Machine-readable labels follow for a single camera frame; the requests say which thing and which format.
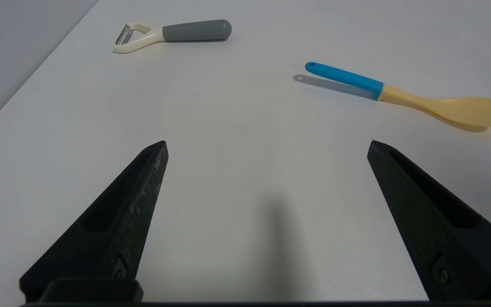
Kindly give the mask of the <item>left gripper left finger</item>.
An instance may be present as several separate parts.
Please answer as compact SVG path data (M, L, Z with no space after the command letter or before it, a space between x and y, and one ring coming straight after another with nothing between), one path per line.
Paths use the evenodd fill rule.
M26 302L141 302L139 264L169 152L152 144L20 278Z

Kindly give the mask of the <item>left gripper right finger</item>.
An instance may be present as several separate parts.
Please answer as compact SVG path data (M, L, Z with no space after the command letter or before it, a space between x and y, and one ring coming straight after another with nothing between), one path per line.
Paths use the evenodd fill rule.
M491 301L491 223L392 146L367 159L430 301Z

